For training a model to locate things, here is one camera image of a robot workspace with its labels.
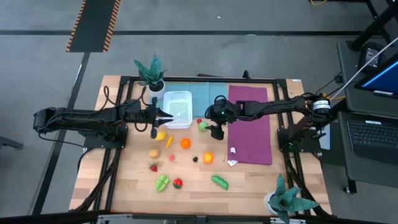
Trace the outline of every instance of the wooden tabletop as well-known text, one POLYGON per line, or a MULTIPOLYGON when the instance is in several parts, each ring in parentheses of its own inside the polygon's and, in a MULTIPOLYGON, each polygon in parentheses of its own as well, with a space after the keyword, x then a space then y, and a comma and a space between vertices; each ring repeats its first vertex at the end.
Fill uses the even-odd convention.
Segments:
MULTIPOLYGON (((109 87, 110 98, 116 99, 120 76, 104 76, 96 110, 100 109, 105 101, 103 87, 109 87)), ((300 80, 286 80, 289 96, 303 93, 300 80)), ((271 84, 262 83, 234 83, 267 88, 268 100, 273 101, 274 91, 271 84)), ((142 87, 137 83, 133 86, 132 98, 138 98, 142 87)), ((282 89, 279 95, 283 98, 282 89)), ((295 123, 302 117, 293 113, 295 123)), ((122 150, 119 163, 116 185, 114 189, 112 212, 124 213, 170 213, 170 214, 206 214, 206 215, 271 215, 264 208, 263 198, 266 193, 273 192, 279 173, 286 175, 284 158, 279 151, 276 130, 279 127, 277 115, 269 116, 271 124, 272 165, 255 165, 237 163, 230 167, 227 163, 228 129, 223 128, 223 141, 217 141, 210 136, 210 132, 199 132, 196 121, 189 129, 167 129, 167 138, 164 141, 155 141, 150 138, 150 130, 140 133, 133 124, 129 125, 126 147, 122 150), (174 140, 168 149, 165 148, 167 139, 173 135, 174 140), (191 139, 190 149, 182 149, 180 140, 191 139), (158 159, 150 159, 148 151, 159 149, 158 159), (210 151, 215 155, 212 164, 203 163, 203 153, 210 151), (175 160, 170 162, 168 155, 174 154, 175 160), (158 163, 157 172, 149 170, 149 165, 158 163), (162 192, 155 191, 155 181, 159 175, 165 174, 171 183, 162 192), (229 183, 229 190, 225 191, 211 181, 212 175, 219 175, 229 183), (176 178, 183 180, 181 189, 175 189, 172 181, 176 178)), ((284 123, 288 124, 284 114, 284 123)), ((305 183, 309 191, 319 202, 322 208, 331 213, 329 199, 323 180, 319 161, 309 153, 301 153, 305 183)), ((98 182, 104 149, 96 149, 88 153, 82 160, 80 171, 73 191, 70 208, 76 208, 88 196, 98 182)), ((103 190, 100 208, 104 208, 108 186, 103 190)))

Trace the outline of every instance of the light blue cloth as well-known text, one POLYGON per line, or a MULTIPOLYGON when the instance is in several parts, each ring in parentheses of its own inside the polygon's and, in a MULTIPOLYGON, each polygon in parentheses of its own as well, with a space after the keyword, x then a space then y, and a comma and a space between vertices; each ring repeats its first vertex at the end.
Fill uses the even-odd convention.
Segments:
MULTIPOLYGON (((218 95, 228 97, 226 83, 210 82, 167 82, 166 91, 190 91, 192 94, 192 116, 193 118, 204 118, 207 107, 214 103, 218 95)), ((157 106, 163 109, 163 99, 157 102, 157 106)))

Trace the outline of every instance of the toy orange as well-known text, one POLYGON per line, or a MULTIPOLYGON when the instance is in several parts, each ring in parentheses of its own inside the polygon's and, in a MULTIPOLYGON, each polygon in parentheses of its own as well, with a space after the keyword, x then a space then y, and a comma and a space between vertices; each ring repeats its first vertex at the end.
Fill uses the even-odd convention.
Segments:
POLYGON ((183 149, 189 149, 189 147, 191 147, 191 140, 184 138, 181 140, 180 144, 183 149))
POLYGON ((205 154, 203 155, 203 162, 205 164, 211 164, 213 162, 214 159, 214 155, 211 152, 205 152, 205 154))

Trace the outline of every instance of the green bean pod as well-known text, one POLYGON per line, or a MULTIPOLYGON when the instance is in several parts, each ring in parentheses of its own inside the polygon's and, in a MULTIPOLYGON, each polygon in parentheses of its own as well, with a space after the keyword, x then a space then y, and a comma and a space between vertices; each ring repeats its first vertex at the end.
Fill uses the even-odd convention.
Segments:
POLYGON ((211 177, 211 180, 222 187, 224 190, 228 190, 228 182, 222 179, 221 177, 214 175, 211 177))

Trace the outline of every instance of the white pot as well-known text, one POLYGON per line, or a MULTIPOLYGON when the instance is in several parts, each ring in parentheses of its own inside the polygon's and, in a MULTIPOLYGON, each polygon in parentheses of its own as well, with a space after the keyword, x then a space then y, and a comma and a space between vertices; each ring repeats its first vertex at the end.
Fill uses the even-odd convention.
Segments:
POLYGON ((271 197, 275 194, 275 192, 270 192, 268 194, 266 194, 266 196, 264 197, 264 207, 272 212, 275 215, 278 215, 278 213, 275 212, 275 210, 269 205, 269 200, 271 199, 271 197))
POLYGON ((158 100, 163 98, 163 95, 166 92, 166 83, 164 81, 162 81, 162 83, 163 83, 163 89, 161 89, 160 91, 152 91, 148 86, 147 90, 150 102, 152 101, 153 97, 157 97, 158 100))

